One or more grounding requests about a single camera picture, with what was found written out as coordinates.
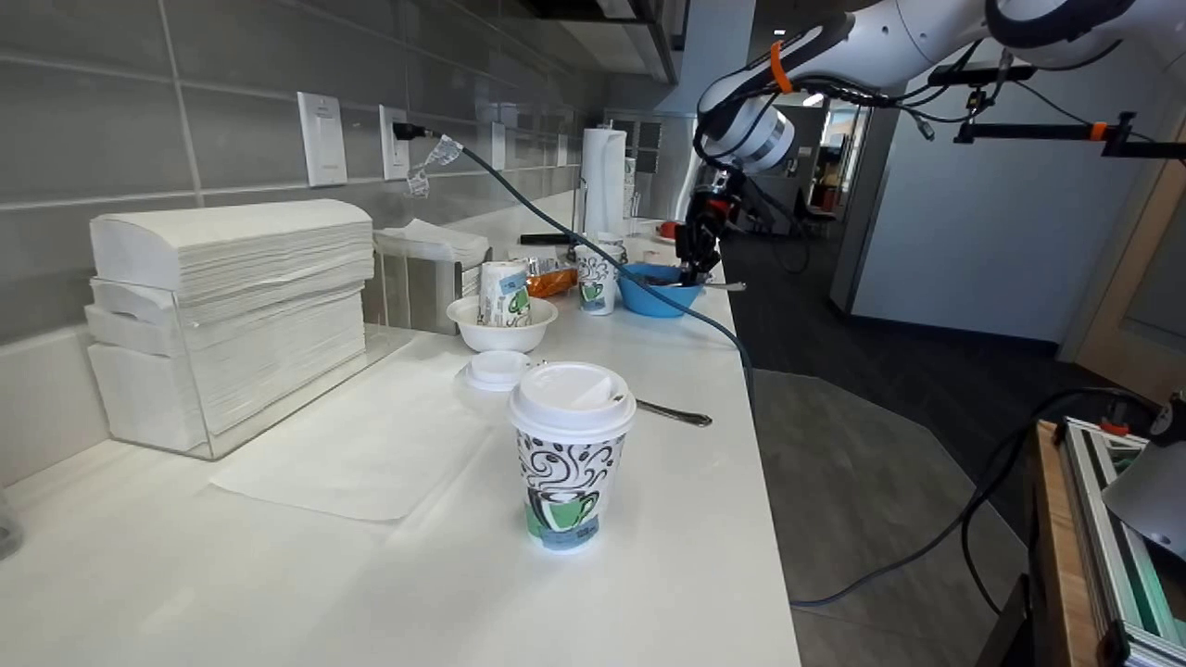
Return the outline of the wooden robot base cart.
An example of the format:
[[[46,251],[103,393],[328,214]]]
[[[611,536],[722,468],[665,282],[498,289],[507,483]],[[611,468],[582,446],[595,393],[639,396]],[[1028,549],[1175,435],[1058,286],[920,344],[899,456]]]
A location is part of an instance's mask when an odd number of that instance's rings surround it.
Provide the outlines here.
[[[1033,634],[1041,667],[1186,667],[1180,561],[1106,505],[1139,435],[1038,420]]]

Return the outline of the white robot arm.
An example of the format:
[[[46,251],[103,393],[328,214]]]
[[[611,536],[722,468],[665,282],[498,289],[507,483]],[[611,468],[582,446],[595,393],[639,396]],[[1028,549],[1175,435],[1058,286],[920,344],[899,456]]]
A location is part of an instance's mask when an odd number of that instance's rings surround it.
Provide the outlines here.
[[[876,0],[775,37],[765,60],[716,79],[696,102],[693,153],[722,173],[769,169],[794,150],[794,121],[775,95],[810,90],[865,109],[902,109],[902,86],[984,86],[957,47],[995,37],[1032,71],[1081,71],[1118,45],[1151,45],[1165,63],[1186,56],[1186,0]]]

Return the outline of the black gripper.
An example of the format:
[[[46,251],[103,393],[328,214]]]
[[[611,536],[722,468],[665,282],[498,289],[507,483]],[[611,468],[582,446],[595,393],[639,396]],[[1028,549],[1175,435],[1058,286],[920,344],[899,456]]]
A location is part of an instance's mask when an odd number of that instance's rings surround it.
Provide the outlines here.
[[[693,194],[687,224],[674,232],[687,282],[703,282],[721,262],[721,241],[738,224],[738,187],[732,169],[716,169],[703,188]]]

